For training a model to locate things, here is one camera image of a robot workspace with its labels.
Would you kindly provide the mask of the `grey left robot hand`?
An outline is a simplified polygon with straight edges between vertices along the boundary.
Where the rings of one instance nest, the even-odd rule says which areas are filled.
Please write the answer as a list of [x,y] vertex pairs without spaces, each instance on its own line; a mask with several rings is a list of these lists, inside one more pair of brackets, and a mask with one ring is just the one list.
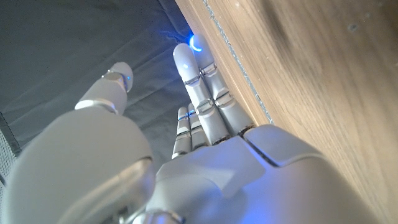
[[132,70],[115,63],[19,156],[3,223],[377,223],[324,155],[258,126],[231,94],[200,34],[173,51],[190,97],[172,158],[154,169],[123,115]]

